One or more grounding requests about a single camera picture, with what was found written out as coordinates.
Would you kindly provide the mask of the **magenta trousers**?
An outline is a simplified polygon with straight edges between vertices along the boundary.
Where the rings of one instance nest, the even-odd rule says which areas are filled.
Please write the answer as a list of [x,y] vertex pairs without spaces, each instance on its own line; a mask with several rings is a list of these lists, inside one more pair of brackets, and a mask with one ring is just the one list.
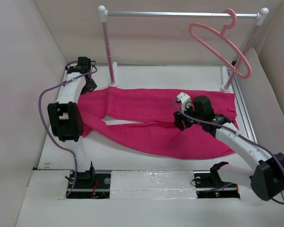
[[84,136],[96,131],[125,147],[178,159],[213,159],[233,153],[198,125],[184,131],[174,125],[173,98],[179,89],[108,87],[83,94],[78,108]]

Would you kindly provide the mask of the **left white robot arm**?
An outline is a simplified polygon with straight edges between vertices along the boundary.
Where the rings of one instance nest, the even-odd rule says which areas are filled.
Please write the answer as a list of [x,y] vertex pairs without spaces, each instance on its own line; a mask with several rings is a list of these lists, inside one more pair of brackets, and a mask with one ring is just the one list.
[[97,88],[92,74],[97,71],[96,62],[88,57],[78,57],[78,60],[66,67],[66,81],[55,103],[47,107],[53,136],[62,142],[62,147],[73,154],[75,168],[73,178],[85,187],[96,183],[95,169],[87,158],[81,137],[84,125],[79,111],[80,95],[90,93]]

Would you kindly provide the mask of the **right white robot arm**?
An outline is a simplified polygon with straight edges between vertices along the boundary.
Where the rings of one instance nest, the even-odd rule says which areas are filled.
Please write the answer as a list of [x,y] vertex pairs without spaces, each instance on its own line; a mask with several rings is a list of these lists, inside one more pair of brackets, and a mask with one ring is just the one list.
[[214,186],[237,184],[250,188],[263,201],[284,205],[284,154],[274,154],[249,140],[222,114],[215,114],[207,96],[193,99],[180,93],[172,101],[175,126],[181,131],[199,125],[214,139],[227,145],[249,166],[248,169],[220,162],[211,168],[209,180]]

